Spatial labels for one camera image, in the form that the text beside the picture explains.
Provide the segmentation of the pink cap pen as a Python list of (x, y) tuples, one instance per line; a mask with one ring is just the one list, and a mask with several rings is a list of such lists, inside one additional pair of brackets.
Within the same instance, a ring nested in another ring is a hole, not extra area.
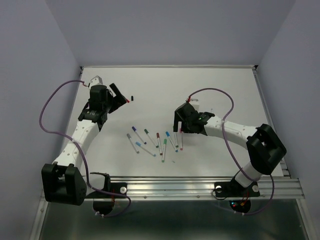
[(183, 131), (180, 128), (179, 129), (179, 149), (182, 151), (184, 149), (184, 145), (183, 145)]

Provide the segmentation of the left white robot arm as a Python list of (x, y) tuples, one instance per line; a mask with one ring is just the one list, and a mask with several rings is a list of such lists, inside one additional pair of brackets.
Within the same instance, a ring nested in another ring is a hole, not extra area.
[(101, 83), (89, 84), (89, 99), (84, 105), (72, 136), (54, 131), (68, 140), (65, 148), (52, 162), (41, 170), (44, 196), (47, 202), (81, 205), (88, 195), (90, 174), (82, 176), (81, 166), (87, 166), (86, 153), (113, 113), (128, 101), (117, 86)]

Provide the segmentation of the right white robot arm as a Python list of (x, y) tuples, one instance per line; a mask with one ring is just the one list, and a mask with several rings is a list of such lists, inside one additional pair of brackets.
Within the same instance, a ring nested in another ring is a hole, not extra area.
[(231, 192), (235, 195), (242, 195), (251, 183), (263, 175), (271, 175), (287, 153), (286, 147), (268, 124), (255, 127), (226, 121), (210, 112), (198, 112), (188, 102), (174, 111), (174, 132), (178, 131), (179, 123), (184, 133), (221, 138), (228, 150), (231, 149), (231, 142), (248, 151), (249, 163), (230, 182)]

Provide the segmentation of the dark red cap pen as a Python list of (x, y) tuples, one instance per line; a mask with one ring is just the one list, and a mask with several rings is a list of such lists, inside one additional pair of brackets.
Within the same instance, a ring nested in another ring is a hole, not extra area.
[(160, 138), (159, 132), (156, 133), (156, 139), (157, 139), (157, 145), (158, 145), (159, 154), (160, 154), (160, 156), (162, 156), (163, 155), (163, 149), (162, 149), (161, 138)]

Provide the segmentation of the dark green cap pen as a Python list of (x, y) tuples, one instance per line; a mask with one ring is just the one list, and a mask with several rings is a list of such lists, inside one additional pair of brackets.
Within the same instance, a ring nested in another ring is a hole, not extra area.
[(151, 134), (149, 133), (149, 131), (145, 128), (144, 129), (145, 134), (147, 135), (147, 137), (149, 138), (149, 140), (152, 142), (152, 144), (158, 149), (159, 146), (156, 143), (156, 141), (153, 139), (153, 137), (151, 136)]

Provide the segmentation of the grey cap pen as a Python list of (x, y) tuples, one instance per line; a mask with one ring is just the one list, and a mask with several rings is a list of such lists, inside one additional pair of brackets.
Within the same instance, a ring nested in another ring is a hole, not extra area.
[(133, 142), (131, 135), (130, 135), (129, 133), (127, 133), (126, 136), (127, 136), (128, 140), (129, 140), (130, 144), (132, 145), (134, 151), (135, 151), (137, 154), (139, 154), (140, 151), (137, 149), (135, 143)]

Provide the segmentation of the purple cap pen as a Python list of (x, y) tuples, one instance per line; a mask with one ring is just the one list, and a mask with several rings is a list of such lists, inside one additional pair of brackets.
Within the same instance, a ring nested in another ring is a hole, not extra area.
[(146, 145), (147, 142), (142, 138), (142, 136), (140, 135), (140, 133), (138, 132), (138, 130), (137, 130), (134, 126), (132, 126), (131, 128), (132, 128), (132, 130), (134, 131), (134, 133), (138, 136), (138, 138), (142, 141), (142, 143), (143, 143), (144, 145)]

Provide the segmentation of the light blue cap pen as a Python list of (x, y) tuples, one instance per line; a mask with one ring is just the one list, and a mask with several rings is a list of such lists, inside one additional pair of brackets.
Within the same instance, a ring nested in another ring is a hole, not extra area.
[(149, 149), (147, 149), (147, 148), (146, 148), (145, 146), (143, 146), (140, 142), (136, 141), (135, 144), (136, 144), (138, 147), (140, 147), (142, 150), (144, 150), (145, 152), (147, 152), (148, 154), (150, 154), (151, 156), (153, 156), (153, 157), (156, 157), (156, 156), (157, 156), (154, 152), (152, 152), (152, 151), (150, 151)]

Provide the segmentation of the aluminium front rail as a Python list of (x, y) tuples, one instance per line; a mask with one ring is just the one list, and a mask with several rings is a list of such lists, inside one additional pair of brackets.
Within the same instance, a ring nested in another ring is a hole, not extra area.
[[(229, 182), (226, 177), (119, 177), (112, 183), (127, 183), (127, 195), (132, 201), (209, 201), (217, 182)], [(298, 179), (274, 177), (274, 200), (304, 199)]]

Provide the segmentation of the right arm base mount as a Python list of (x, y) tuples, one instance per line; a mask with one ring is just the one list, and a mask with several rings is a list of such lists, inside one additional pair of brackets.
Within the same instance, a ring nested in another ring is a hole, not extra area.
[(218, 201), (229, 199), (229, 206), (233, 211), (248, 214), (252, 206), (250, 198), (259, 197), (260, 190), (256, 181), (243, 187), (233, 177), (230, 181), (215, 182), (211, 196)]

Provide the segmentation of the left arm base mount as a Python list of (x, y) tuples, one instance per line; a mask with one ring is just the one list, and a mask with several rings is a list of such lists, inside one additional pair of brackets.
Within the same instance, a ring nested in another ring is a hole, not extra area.
[(85, 177), (86, 199), (92, 199), (92, 210), (96, 216), (111, 218), (127, 211), (131, 199), (127, 196), (126, 182), (112, 182), (108, 173), (90, 172)]

